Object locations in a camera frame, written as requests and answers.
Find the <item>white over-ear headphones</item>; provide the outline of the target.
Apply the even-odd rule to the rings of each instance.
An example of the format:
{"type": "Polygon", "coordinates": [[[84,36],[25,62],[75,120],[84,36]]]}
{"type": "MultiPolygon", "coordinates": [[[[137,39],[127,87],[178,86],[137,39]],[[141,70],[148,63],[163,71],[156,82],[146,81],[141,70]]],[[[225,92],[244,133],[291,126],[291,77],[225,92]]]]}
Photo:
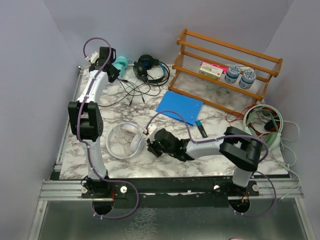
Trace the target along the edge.
{"type": "Polygon", "coordinates": [[[116,159],[134,158],[144,147],[142,129],[131,122],[119,123],[108,132],[105,146],[108,153],[116,159]]]}

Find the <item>black blue headphones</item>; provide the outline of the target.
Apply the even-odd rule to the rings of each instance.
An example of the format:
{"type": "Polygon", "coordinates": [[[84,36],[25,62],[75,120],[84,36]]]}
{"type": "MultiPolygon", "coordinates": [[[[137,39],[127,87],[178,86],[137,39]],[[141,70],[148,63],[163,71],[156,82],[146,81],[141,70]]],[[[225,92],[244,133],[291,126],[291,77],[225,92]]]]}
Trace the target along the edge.
{"type": "Polygon", "coordinates": [[[139,59],[133,63],[133,72],[138,80],[148,85],[159,87],[168,82],[171,74],[169,67],[164,62],[148,54],[141,55],[139,59]],[[163,75],[157,79],[148,74],[148,70],[151,70],[155,66],[160,66],[163,71],[163,75]]]}

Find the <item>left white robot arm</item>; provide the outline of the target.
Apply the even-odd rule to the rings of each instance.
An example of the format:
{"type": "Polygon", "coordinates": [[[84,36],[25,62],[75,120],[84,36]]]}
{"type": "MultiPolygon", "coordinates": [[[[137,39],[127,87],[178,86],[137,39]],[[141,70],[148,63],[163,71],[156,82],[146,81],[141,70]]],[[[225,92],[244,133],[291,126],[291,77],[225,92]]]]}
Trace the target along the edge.
{"type": "Polygon", "coordinates": [[[110,193],[111,186],[104,181],[108,171],[103,162],[100,145],[104,122],[98,101],[107,84],[119,76],[120,71],[113,66],[115,59],[114,48],[101,46],[98,57],[89,67],[89,79],[83,92],[77,100],[69,102],[67,107],[71,132],[85,153],[87,177],[96,181],[93,191],[101,198],[110,193]]]}

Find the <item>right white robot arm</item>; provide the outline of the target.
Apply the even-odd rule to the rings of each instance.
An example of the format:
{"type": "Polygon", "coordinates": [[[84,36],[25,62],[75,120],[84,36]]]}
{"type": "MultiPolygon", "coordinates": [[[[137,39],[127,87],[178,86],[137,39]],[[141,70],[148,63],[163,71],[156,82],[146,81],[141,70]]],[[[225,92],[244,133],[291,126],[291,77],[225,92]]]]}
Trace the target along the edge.
{"type": "Polygon", "coordinates": [[[193,161],[207,156],[225,156],[236,169],[229,189],[240,196],[248,189],[249,180],[257,171],[263,147],[265,155],[269,153],[268,145],[256,136],[249,135],[236,127],[228,127],[220,137],[204,139],[179,139],[164,128],[150,125],[144,130],[148,136],[147,150],[157,158],[167,154],[181,162],[193,161]]]}

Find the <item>teal cat-ear headphones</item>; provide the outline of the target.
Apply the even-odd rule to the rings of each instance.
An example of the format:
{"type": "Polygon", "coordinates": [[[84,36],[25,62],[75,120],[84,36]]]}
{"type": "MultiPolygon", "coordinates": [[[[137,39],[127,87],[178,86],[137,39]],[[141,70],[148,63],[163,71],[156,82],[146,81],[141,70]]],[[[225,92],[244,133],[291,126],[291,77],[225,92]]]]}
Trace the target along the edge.
{"type": "Polygon", "coordinates": [[[126,69],[129,67],[130,59],[124,56],[118,56],[113,62],[113,66],[119,70],[119,76],[122,77],[125,74],[126,69]]]}

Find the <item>red black headphones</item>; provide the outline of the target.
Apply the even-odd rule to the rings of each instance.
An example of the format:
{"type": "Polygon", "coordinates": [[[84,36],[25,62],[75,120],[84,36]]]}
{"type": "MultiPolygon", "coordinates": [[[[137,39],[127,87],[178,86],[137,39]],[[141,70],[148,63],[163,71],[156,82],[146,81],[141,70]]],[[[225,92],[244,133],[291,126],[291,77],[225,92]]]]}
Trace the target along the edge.
{"type": "Polygon", "coordinates": [[[260,114],[268,121],[264,125],[264,130],[267,132],[279,132],[282,129],[282,123],[277,112],[268,106],[258,107],[253,110],[254,113],[260,114]]]}

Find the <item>green headphones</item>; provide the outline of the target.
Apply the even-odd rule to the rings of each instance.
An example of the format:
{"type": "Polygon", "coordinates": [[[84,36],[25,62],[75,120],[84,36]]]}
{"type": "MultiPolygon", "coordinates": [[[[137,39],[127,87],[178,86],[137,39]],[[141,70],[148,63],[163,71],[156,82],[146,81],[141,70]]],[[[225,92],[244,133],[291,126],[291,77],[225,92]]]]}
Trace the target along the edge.
{"type": "Polygon", "coordinates": [[[282,149],[289,150],[293,155],[293,163],[288,163],[287,164],[288,167],[293,167],[297,163],[297,156],[296,156],[295,152],[290,147],[288,147],[287,145],[285,145],[283,143],[284,141],[293,143],[299,139],[300,128],[295,122],[289,121],[289,120],[284,120],[281,113],[275,107],[273,107],[271,105],[267,105],[267,104],[252,104],[244,109],[243,114],[244,115],[242,117],[242,125],[243,125],[244,131],[246,133],[264,140],[264,142],[268,145],[270,151],[273,151],[278,147],[280,147],[282,149]],[[264,127],[262,130],[259,130],[256,127],[254,127],[254,121],[256,119],[256,116],[260,115],[258,113],[254,113],[254,110],[257,110],[258,107],[271,107],[272,109],[274,109],[276,111],[276,113],[280,117],[280,122],[282,125],[280,131],[269,132],[269,131],[264,130],[264,127]],[[290,139],[282,137],[285,123],[292,124],[296,127],[297,136],[295,139],[290,140],[290,139]]]}

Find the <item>black blue marker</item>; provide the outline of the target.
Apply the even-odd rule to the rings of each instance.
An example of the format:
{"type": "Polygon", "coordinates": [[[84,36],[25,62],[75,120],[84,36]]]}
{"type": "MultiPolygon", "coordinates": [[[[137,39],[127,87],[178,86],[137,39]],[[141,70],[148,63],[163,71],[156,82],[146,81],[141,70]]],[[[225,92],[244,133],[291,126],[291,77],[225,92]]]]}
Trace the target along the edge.
{"type": "Polygon", "coordinates": [[[199,132],[200,132],[200,134],[201,134],[201,136],[202,136],[203,138],[207,138],[208,135],[207,135],[207,133],[206,133],[206,131],[205,131],[205,129],[204,129],[203,124],[201,123],[201,121],[200,121],[200,120],[196,120],[196,121],[195,121],[195,124],[196,124],[196,126],[197,126],[197,128],[198,128],[198,130],[199,130],[199,132]]]}

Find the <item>blue notebook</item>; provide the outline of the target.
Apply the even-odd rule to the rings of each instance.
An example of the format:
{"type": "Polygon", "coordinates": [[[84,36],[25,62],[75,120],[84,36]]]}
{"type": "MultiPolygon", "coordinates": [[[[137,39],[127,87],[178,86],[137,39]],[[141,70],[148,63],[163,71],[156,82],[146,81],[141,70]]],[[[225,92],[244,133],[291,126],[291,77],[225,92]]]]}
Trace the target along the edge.
{"type": "Polygon", "coordinates": [[[190,126],[193,126],[203,106],[203,102],[173,91],[167,91],[160,101],[156,112],[173,111],[180,114],[190,126]]]}

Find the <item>white green box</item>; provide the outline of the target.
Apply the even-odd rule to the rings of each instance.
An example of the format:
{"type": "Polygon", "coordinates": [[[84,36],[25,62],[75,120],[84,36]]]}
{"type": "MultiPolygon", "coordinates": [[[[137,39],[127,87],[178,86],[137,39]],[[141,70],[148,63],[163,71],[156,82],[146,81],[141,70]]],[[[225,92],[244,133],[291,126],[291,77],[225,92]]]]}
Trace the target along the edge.
{"type": "Polygon", "coordinates": [[[202,62],[200,64],[199,74],[218,81],[223,74],[223,69],[210,63],[202,62]]]}

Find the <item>wooden shelf rack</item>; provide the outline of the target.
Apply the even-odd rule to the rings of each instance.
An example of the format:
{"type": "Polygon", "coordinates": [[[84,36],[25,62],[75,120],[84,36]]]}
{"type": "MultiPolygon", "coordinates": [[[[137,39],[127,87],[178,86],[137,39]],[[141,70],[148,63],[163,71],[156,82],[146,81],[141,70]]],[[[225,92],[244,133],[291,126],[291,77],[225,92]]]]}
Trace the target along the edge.
{"type": "Polygon", "coordinates": [[[168,89],[228,114],[264,99],[283,59],[184,29],[168,89]]]}

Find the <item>left blue-lid jar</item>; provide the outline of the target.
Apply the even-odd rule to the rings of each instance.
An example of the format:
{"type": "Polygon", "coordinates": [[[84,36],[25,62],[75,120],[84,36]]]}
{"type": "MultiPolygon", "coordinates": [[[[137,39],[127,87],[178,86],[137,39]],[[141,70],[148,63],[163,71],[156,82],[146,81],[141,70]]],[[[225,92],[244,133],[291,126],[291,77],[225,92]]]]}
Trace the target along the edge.
{"type": "Polygon", "coordinates": [[[241,74],[241,68],[237,65],[230,65],[225,73],[224,80],[229,83],[233,84],[237,81],[239,75],[241,74]]]}

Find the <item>blue-lid jar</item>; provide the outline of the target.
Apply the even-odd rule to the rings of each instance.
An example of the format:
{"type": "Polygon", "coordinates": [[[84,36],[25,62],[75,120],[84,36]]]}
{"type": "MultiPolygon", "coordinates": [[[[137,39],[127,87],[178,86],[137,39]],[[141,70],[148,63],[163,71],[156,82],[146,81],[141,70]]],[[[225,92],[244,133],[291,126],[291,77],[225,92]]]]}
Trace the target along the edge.
{"type": "Polygon", "coordinates": [[[246,70],[240,80],[239,80],[239,86],[243,89],[249,89],[253,85],[254,81],[256,80],[256,73],[254,70],[246,70]]]}
{"type": "Polygon", "coordinates": [[[241,74],[241,68],[237,65],[230,65],[225,73],[224,80],[229,83],[233,84],[237,81],[239,75],[241,74]]]}

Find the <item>right blue-lid jar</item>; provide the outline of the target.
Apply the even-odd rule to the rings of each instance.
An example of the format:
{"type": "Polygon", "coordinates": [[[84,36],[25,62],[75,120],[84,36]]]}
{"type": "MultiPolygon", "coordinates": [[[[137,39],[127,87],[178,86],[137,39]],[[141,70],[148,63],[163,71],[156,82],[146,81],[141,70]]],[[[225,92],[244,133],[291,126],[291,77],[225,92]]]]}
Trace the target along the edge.
{"type": "Polygon", "coordinates": [[[240,80],[239,80],[239,86],[243,89],[249,89],[253,85],[254,81],[256,80],[256,73],[254,70],[246,70],[240,80]]]}

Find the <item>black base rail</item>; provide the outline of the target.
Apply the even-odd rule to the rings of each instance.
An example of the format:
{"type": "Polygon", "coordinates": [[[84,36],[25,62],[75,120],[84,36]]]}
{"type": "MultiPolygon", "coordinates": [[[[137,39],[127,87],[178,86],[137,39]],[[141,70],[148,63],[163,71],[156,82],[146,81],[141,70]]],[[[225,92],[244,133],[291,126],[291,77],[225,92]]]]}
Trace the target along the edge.
{"type": "Polygon", "coordinates": [[[120,178],[46,181],[42,198],[49,201],[88,201],[118,209],[226,207],[230,200],[259,196],[258,183],[233,184],[231,177],[120,178]]]}

